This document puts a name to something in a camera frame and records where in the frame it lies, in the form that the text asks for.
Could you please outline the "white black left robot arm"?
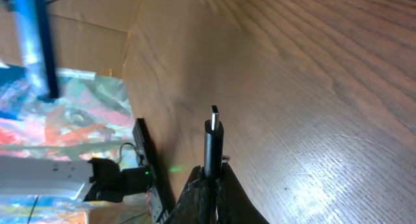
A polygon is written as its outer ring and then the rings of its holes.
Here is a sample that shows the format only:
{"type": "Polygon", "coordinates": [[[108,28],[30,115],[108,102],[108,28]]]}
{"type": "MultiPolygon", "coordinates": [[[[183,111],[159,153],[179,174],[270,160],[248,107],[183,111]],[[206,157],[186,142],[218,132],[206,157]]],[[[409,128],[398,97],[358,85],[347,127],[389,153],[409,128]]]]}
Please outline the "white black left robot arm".
{"type": "Polygon", "coordinates": [[[1,157],[2,195],[46,195],[82,201],[120,203],[125,196],[147,192],[147,167],[120,169],[109,159],[57,161],[1,157]]]}

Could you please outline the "blue Galaxy smartphone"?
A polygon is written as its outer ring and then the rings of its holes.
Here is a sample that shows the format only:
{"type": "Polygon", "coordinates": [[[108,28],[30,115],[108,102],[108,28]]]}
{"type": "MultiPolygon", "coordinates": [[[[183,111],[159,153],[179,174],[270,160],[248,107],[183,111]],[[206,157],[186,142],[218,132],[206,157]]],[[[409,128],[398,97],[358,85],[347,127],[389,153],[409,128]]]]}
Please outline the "blue Galaxy smartphone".
{"type": "Polygon", "coordinates": [[[41,99],[60,96],[46,0],[9,0],[31,90],[41,99]]]}

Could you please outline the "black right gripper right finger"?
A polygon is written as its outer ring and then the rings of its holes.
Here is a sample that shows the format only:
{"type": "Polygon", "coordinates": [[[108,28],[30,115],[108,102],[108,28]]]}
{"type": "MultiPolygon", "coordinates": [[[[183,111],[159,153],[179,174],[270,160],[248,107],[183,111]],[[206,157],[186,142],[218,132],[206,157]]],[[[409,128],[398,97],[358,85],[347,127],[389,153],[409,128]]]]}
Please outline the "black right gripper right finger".
{"type": "Polygon", "coordinates": [[[256,209],[227,162],[217,179],[218,222],[224,224],[268,224],[256,209]]]}

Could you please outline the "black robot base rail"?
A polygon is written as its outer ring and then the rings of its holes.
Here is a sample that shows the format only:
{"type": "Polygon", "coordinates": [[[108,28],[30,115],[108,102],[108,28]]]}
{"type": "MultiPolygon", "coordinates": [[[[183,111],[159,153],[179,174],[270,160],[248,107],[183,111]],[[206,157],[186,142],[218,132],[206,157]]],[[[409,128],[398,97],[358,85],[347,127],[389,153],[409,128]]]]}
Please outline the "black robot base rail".
{"type": "Polygon", "coordinates": [[[168,170],[159,158],[144,118],[136,119],[133,137],[139,154],[138,162],[140,167],[146,169],[145,174],[150,181],[147,192],[151,220],[154,223],[166,223],[176,200],[168,180],[168,170]]]}

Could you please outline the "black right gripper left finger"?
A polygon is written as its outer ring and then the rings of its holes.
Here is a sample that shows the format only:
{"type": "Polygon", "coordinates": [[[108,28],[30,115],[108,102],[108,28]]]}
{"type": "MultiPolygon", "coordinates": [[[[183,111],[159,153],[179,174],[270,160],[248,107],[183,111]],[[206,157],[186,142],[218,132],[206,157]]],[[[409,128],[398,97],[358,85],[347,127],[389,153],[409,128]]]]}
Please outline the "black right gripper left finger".
{"type": "Polygon", "coordinates": [[[196,166],[190,172],[183,191],[165,224],[205,223],[203,198],[203,168],[196,166]]]}

